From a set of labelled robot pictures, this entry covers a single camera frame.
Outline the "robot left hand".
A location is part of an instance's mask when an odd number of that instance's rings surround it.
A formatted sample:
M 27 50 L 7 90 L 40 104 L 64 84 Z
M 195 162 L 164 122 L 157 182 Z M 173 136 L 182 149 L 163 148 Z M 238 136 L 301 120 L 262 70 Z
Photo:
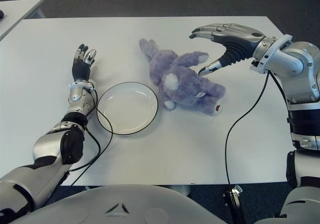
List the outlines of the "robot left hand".
M 74 82 L 89 81 L 91 66 L 95 62 L 97 51 L 89 51 L 88 46 L 81 44 L 75 52 L 72 64 L 72 76 Z

